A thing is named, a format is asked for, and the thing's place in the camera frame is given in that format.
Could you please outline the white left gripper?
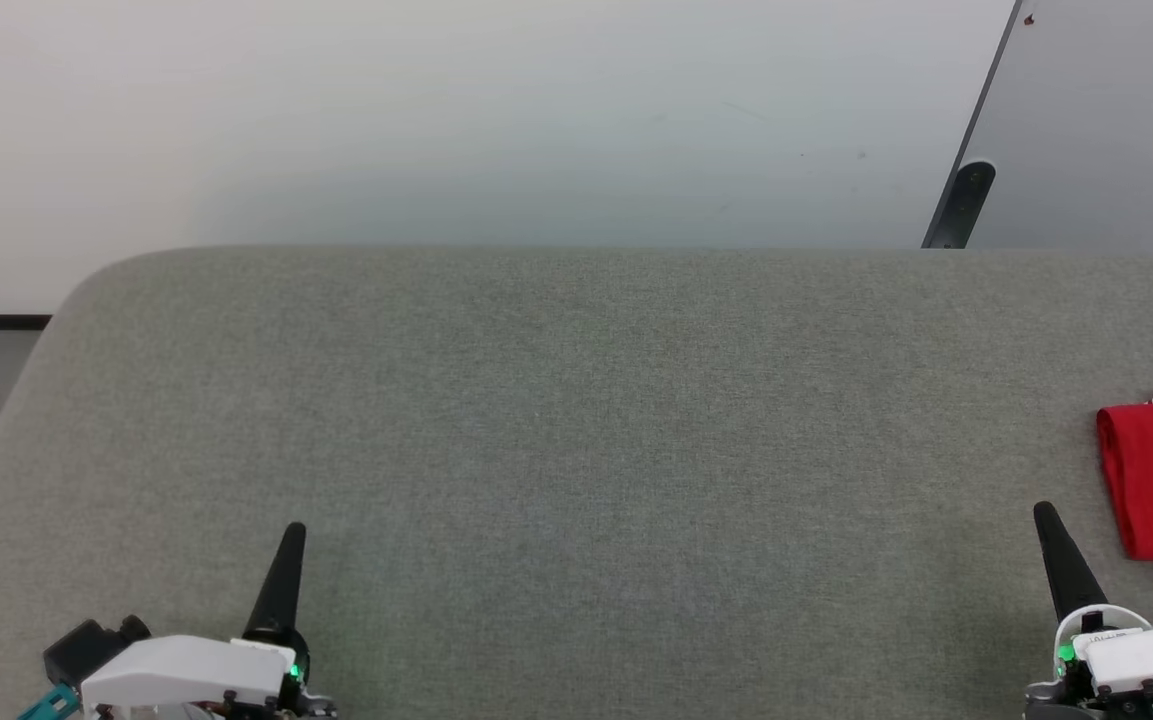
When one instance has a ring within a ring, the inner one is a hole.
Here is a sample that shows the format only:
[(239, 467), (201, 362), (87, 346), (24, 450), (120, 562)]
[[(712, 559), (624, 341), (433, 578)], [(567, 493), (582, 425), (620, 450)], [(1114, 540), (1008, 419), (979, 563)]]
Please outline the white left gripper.
[(301, 522), (284, 528), (241, 638), (134, 642), (82, 680), (82, 719), (339, 720), (337, 702), (308, 688), (297, 630), (306, 537)]

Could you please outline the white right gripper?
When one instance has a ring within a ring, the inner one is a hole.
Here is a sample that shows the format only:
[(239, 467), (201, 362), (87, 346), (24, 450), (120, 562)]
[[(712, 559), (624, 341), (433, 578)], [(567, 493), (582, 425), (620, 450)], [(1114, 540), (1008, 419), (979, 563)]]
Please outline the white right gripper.
[(1153, 625), (1107, 603), (1052, 502), (1032, 509), (1053, 612), (1052, 678), (1028, 684), (1023, 720), (1153, 720)]

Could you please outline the oval metal bracket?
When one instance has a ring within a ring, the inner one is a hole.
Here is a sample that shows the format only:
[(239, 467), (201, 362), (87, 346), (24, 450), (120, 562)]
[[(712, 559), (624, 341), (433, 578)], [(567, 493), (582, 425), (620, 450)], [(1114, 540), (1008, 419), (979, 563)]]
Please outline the oval metal bracket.
[(932, 249), (965, 249), (995, 178), (995, 165), (988, 162), (969, 163), (957, 170), (932, 232)]

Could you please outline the grey metal post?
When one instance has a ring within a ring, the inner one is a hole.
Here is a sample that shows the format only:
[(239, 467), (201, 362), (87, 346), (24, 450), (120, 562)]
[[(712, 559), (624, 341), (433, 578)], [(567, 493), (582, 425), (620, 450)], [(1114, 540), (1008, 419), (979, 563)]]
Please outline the grey metal post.
[(950, 192), (950, 187), (951, 183), (954, 182), (954, 177), (956, 177), (957, 174), (957, 170), (973, 162), (992, 163), (989, 160), (970, 158), (969, 149), (970, 147), (972, 147), (972, 138), (977, 129), (977, 123), (979, 123), (980, 115), (982, 115), (984, 108), (986, 108), (986, 102), (990, 91), (992, 83), (995, 82), (998, 65), (1001, 63), (1002, 58), (1004, 58), (1007, 45), (1009, 45), (1012, 31), (1016, 27), (1016, 23), (1018, 23), (1019, 13), (1025, 0), (1009, 0), (1009, 1), (1010, 1), (1010, 14), (1009, 17), (1007, 17), (1007, 24), (1004, 27), (1004, 31), (1002, 31), (1001, 33), (998, 45), (995, 50), (995, 54), (993, 54), (989, 68), (986, 73), (986, 78), (984, 78), (984, 85), (980, 87), (980, 92), (977, 97), (972, 115), (970, 115), (969, 123), (966, 123), (966, 129), (963, 136), (963, 141), (960, 141), (959, 150), (957, 150), (956, 153), (954, 167), (951, 168), (951, 173), (948, 174), (945, 183), (943, 183), (943, 190), (941, 193), (940, 201), (937, 202), (936, 209), (934, 209), (932, 213), (927, 232), (925, 232), (924, 243), (922, 243), (924, 249), (932, 249), (930, 247), (932, 232), (933, 228), (936, 227), (936, 223), (940, 219), (940, 215), (943, 207), (945, 207), (945, 198), (948, 196), (948, 192)]

